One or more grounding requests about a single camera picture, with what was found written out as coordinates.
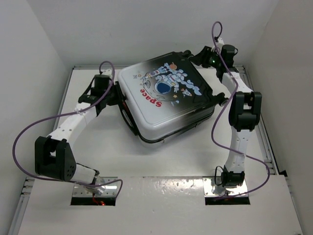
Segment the grey lined suitcase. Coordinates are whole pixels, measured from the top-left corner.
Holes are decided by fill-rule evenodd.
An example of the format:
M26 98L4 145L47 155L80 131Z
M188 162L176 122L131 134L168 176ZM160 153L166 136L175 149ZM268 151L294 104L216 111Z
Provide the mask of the grey lined suitcase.
M209 119L215 106L227 103L188 60L190 51L170 52L118 72L133 126L146 144L163 143Z

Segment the pink patterned garment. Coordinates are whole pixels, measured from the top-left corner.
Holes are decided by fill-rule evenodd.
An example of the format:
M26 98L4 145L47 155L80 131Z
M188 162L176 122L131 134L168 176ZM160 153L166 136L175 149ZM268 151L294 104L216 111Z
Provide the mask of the pink patterned garment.
M123 106L123 111L122 112L123 112L123 115L124 115L126 121L128 122L128 124L130 126L133 126L132 115L131 115L131 112L130 112L126 102L123 102L122 106Z

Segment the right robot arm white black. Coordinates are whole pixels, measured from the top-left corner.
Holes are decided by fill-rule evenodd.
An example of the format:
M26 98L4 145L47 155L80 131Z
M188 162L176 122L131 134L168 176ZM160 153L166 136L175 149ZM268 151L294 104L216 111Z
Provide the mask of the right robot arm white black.
M214 179L216 186L236 188L245 179L245 158L248 140L260 121L262 95L249 88L233 67L234 56L238 50L232 45L223 45L221 49L205 46L190 61L203 68L213 67L219 81L231 93L228 121L232 136L228 158L220 179Z

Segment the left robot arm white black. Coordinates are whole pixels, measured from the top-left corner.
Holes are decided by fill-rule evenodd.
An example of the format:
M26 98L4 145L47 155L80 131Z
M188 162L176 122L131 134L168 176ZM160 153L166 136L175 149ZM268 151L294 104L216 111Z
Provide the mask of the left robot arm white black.
M35 172L63 182L81 183L88 188L100 184L99 171L76 162L72 147L83 130L106 106L121 101L112 75L97 74L79 97L73 114L47 137L35 141Z

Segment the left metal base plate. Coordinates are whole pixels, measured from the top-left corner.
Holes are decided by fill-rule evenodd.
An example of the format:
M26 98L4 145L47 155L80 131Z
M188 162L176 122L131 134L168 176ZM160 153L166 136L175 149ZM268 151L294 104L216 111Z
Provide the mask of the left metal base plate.
M97 187L97 188L87 188L82 185L75 184L72 192L73 197L115 197L117 194L118 183L112 183L112 181L116 180L113 177L98 177L95 180L95 184L107 184L105 186Z

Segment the metal base plate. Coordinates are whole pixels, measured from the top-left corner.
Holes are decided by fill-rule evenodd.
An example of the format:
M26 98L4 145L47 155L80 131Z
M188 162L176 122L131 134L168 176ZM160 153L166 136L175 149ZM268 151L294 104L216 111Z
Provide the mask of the metal base plate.
M205 198L216 198L216 197L248 197L248 190L246 180L244 180L241 186L230 186L222 187L215 184L214 177L203 177L203 190Z
M95 184L107 184L105 186L97 187L97 188L87 188L82 185L75 184L72 192L73 197L115 197L117 194L118 183L112 183L112 181L116 180L113 177L98 177L95 180Z

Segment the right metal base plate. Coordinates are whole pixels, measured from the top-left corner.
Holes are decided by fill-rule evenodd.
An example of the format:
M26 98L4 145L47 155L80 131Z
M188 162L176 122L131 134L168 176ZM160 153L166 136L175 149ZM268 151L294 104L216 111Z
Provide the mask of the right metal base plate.
M244 180L241 186L230 186L222 187L215 184L214 177L203 177L203 190L205 198L216 198L216 197L248 197L248 190L246 180Z

